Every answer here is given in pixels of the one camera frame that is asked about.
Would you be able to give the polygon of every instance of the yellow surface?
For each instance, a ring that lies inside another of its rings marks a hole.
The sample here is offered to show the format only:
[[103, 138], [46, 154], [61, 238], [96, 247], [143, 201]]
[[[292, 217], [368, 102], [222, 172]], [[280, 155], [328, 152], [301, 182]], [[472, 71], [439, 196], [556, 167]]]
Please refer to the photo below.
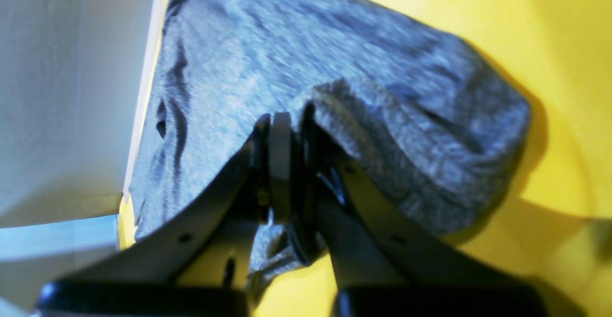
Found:
[[[533, 108], [504, 202], [446, 241], [536, 278], [555, 316], [573, 315], [562, 295], [590, 316], [612, 316], [612, 0], [373, 1], [468, 40]], [[280, 276], [256, 314], [326, 316], [334, 295], [326, 257]]]

